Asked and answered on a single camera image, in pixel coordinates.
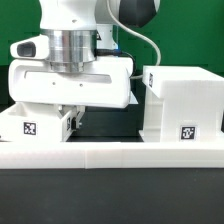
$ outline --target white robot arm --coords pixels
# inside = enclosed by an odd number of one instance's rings
[[[130,102],[133,62],[117,55],[96,55],[97,26],[114,24],[108,3],[117,20],[136,26],[152,19],[159,3],[159,0],[39,1],[40,36],[11,46],[16,60],[9,68],[9,92],[16,104],[2,115],[0,133],[6,141],[66,141],[79,128],[85,106],[125,108]],[[149,14],[142,4],[148,6]],[[131,16],[127,6],[131,6]],[[110,29],[106,32],[112,39]],[[99,48],[113,49],[107,44]],[[9,126],[14,127],[13,135],[7,131]]]

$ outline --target silver metal ring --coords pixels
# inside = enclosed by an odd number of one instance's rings
[[[83,63],[95,60],[96,31],[41,30],[49,38],[47,61],[56,72],[83,70]]]

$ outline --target white cable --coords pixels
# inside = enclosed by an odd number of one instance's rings
[[[115,16],[113,15],[112,11],[111,11],[111,8],[110,8],[110,0],[107,0],[107,10],[111,16],[111,18],[114,20],[114,22],[120,26],[123,30],[125,30],[126,32],[136,36],[136,37],[139,37],[140,39],[146,41],[147,43],[149,43],[156,51],[156,54],[157,54],[157,61],[156,61],[156,66],[160,65],[160,62],[161,62],[161,52],[160,52],[160,49],[158,48],[158,46],[152,41],[150,40],[148,37],[140,34],[140,33],[137,33],[131,29],[129,29],[128,27],[126,27],[125,25],[123,25],[122,23],[120,23],[116,18]],[[143,77],[143,75],[140,75],[140,76],[133,76],[131,77],[131,79],[141,79]]]

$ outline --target green wall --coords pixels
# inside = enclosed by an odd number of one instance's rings
[[[0,66],[10,64],[10,44],[39,33],[38,0],[2,0],[0,7]],[[159,14],[143,29],[161,49],[162,65],[201,66],[224,75],[224,1],[161,0]],[[132,53],[138,69],[156,61],[154,50],[120,31],[122,50]],[[8,99],[7,72],[0,74],[0,104]]]

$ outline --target white box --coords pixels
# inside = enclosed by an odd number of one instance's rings
[[[199,67],[145,66],[145,142],[219,141],[224,79]]]
[[[59,116],[54,105],[18,102],[0,115],[0,140],[16,142],[64,142],[72,134],[76,110]]]

